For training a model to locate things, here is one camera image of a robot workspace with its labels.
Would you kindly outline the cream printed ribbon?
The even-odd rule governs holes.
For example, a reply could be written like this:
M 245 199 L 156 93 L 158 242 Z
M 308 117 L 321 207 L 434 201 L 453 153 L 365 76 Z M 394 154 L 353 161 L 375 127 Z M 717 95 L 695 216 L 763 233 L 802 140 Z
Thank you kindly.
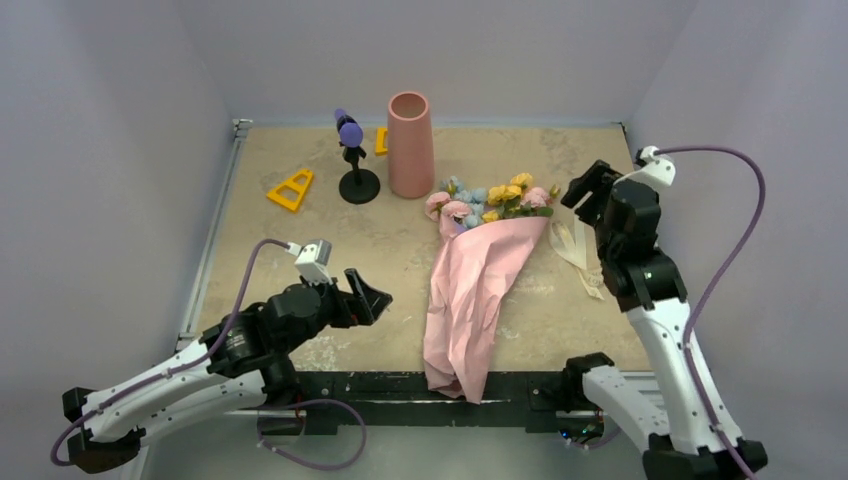
M 586 225 L 577 217 L 574 218 L 571 227 L 554 220 L 549 225 L 548 242 L 554 252 L 573 267 L 586 294 L 603 301 L 602 270 L 599 266 L 590 263 Z

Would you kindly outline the pink flower bouquet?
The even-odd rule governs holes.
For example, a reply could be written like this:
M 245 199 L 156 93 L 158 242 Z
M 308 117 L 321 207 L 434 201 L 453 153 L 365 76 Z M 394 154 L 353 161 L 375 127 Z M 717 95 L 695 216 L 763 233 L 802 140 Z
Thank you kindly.
M 440 248 L 429 281 L 423 361 L 430 390 L 481 404 L 501 305 L 533 253 L 561 189 L 520 173 L 490 188 L 444 180 L 425 204 Z

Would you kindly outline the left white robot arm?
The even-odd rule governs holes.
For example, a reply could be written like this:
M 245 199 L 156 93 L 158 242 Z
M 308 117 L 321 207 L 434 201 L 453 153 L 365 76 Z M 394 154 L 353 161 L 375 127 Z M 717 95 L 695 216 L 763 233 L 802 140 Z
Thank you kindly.
M 391 294 L 369 286 L 358 271 L 301 280 L 264 302 L 240 308 L 184 349 L 122 384 L 95 391 L 75 387 L 62 396 L 68 452 L 57 465 L 102 473 L 133 460 L 161 436 L 218 413 L 271 406 L 284 409 L 303 397 L 293 351 L 326 328 L 374 324 Z

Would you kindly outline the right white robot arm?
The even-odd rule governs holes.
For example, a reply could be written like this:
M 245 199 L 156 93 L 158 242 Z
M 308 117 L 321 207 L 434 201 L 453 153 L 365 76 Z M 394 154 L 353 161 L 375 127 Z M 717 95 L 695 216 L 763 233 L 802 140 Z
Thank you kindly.
M 561 392 L 592 405 L 639 449 L 649 479 L 753 479 L 768 463 L 725 406 L 693 333 L 676 263 L 658 245 L 659 191 L 674 166 L 654 160 L 622 174 L 598 160 L 570 181 L 561 202 L 593 228 L 603 283 L 636 332 L 663 405 L 657 407 L 605 354 L 566 362 Z

